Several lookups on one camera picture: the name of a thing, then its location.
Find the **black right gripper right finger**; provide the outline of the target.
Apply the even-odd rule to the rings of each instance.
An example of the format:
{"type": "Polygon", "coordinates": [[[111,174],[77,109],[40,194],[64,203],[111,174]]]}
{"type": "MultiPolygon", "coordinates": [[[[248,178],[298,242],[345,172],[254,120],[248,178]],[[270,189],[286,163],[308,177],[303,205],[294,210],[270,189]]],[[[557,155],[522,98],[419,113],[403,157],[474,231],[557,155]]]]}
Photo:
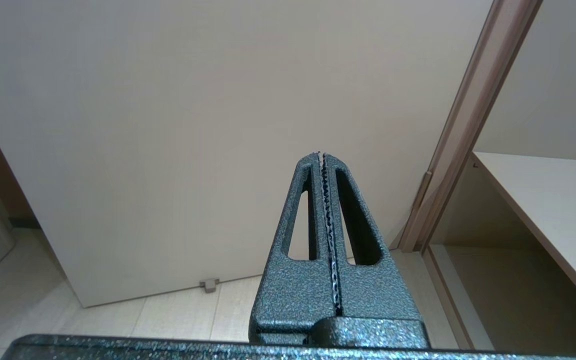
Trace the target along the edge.
{"type": "Polygon", "coordinates": [[[324,345],[426,349],[422,316],[350,169],[324,155],[326,214],[334,244],[335,315],[324,319],[324,345]]]}

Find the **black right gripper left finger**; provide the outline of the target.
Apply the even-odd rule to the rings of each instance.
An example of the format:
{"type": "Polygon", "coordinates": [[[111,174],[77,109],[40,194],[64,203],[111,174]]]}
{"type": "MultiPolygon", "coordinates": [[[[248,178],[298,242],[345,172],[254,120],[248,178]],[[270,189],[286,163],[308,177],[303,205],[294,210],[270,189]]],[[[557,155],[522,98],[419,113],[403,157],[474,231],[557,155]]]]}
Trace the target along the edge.
{"type": "Polygon", "coordinates": [[[279,217],[249,318],[252,344],[307,342],[317,321],[336,313],[322,167],[318,153],[301,158],[279,217]],[[307,193],[308,259],[290,258],[290,244],[307,193]]]}

